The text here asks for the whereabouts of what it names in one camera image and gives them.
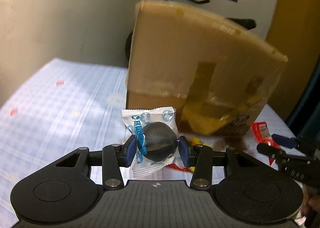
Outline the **person's right hand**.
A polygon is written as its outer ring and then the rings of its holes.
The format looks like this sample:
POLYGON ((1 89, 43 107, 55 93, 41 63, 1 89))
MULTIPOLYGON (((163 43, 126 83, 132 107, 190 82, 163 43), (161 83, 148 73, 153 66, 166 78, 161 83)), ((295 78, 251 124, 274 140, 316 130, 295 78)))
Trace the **person's right hand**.
POLYGON ((307 216, 311 210, 319 212, 320 198, 318 194, 312 194, 310 187, 303 185, 303 203, 301 207, 301 215, 307 216))

